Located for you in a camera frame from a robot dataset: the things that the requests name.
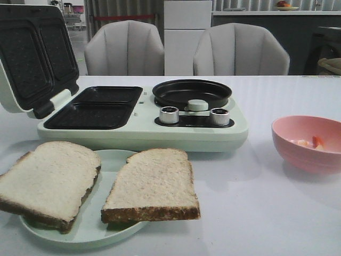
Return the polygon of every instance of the open lid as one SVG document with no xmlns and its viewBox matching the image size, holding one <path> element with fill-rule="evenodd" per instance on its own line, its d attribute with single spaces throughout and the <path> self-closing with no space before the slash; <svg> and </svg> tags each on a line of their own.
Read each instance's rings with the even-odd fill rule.
<svg viewBox="0 0 341 256">
<path fill-rule="evenodd" d="M 56 6 L 0 5 L 0 102 L 10 112 L 44 118 L 50 99 L 75 94 L 79 69 Z"/>
</svg>

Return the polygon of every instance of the black cooking surface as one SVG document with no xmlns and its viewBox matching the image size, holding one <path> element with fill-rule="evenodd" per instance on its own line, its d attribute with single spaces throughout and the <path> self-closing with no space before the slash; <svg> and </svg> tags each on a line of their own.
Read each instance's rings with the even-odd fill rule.
<svg viewBox="0 0 341 256">
<path fill-rule="evenodd" d="M 111 130 L 124 126 L 142 93 L 140 87 L 85 89 L 44 123 L 48 129 Z"/>
<path fill-rule="evenodd" d="M 36 118 L 54 110 L 50 99 L 64 89 L 78 91 L 78 65 L 56 6 L 0 4 L 0 60 L 16 102 Z"/>
<path fill-rule="evenodd" d="M 153 88 L 155 103 L 159 106 L 186 110 L 189 100 L 204 100 L 208 110 L 227 104 L 232 90 L 221 83 L 201 79 L 178 79 L 166 81 Z"/>
</svg>

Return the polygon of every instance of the strawberry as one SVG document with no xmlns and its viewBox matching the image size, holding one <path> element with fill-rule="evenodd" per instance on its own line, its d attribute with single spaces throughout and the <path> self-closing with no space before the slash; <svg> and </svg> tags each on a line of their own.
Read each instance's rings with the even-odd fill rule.
<svg viewBox="0 0 341 256">
<path fill-rule="evenodd" d="M 323 150 L 324 142 L 319 136 L 313 136 L 313 148 Z"/>
</svg>

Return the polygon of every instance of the bread slice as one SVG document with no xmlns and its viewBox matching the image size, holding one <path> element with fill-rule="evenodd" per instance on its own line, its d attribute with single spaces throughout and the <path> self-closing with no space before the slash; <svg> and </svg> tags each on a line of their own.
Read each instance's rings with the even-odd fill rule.
<svg viewBox="0 0 341 256">
<path fill-rule="evenodd" d="M 0 210 L 68 233 L 101 168 L 94 151 L 65 141 L 41 144 L 0 175 Z"/>
<path fill-rule="evenodd" d="M 187 153 L 149 149 L 129 157 L 117 174 L 101 216 L 104 223 L 199 219 Z"/>
</svg>

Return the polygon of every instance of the frying pan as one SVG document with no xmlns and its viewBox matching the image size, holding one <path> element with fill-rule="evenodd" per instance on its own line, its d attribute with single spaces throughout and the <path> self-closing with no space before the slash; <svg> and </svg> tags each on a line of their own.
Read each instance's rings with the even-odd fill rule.
<svg viewBox="0 0 341 256">
<path fill-rule="evenodd" d="M 232 90 L 221 83 L 200 79 L 178 79 L 160 83 L 153 88 L 156 104 L 177 107 L 187 111 L 188 102 L 199 100 L 208 104 L 207 109 L 220 108 L 227 104 Z"/>
</svg>

